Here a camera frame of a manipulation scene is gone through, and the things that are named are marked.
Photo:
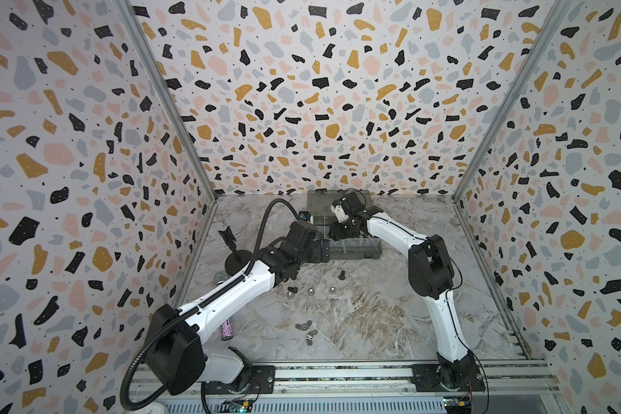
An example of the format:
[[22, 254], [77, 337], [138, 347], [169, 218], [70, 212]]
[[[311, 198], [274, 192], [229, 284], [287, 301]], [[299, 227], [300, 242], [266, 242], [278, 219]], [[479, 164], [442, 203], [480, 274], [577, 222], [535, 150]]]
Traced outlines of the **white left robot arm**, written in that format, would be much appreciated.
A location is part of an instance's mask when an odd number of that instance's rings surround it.
[[293, 222], [285, 236], [253, 251], [237, 249], [230, 229], [221, 236], [231, 249], [226, 260], [230, 278], [179, 308], [160, 307], [148, 329], [143, 360], [163, 391], [172, 395], [183, 393], [197, 381], [223, 383], [236, 393], [247, 387], [251, 361], [234, 347], [210, 352], [205, 343], [252, 300], [296, 279], [305, 263], [323, 262], [329, 256], [322, 232], [303, 220]]

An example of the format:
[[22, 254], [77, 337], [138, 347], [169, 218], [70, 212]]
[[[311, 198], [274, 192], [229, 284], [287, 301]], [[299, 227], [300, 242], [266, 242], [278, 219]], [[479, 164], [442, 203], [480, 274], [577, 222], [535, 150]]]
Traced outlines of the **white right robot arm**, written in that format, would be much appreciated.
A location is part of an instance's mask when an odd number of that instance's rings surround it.
[[331, 212], [336, 217], [329, 226], [332, 239], [376, 237], [407, 258], [409, 284], [426, 303], [436, 332], [439, 382], [448, 390], [466, 385], [478, 374], [478, 364], [457, 320], [455, 269], [443, 238], [403, 226], [380, 207], [364, 205], [355, 193], [333, 201]]

